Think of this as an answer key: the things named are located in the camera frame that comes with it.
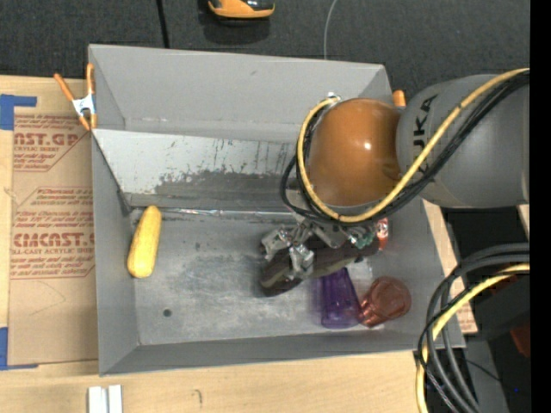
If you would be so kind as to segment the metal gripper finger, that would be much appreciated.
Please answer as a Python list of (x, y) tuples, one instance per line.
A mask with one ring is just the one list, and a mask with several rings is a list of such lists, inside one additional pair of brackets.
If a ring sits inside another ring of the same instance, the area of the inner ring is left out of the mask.
[(293, 244), (288, 248), (290, 266), (286, 273), (289, 279), (304, 280), (313, 272), (314, 252), (303, 243)]
[(265, 235), (261, 239), (263, 258), (271, 261), (282, 250), (293, 253), (297, 231), (297, 228), (276, 228)]

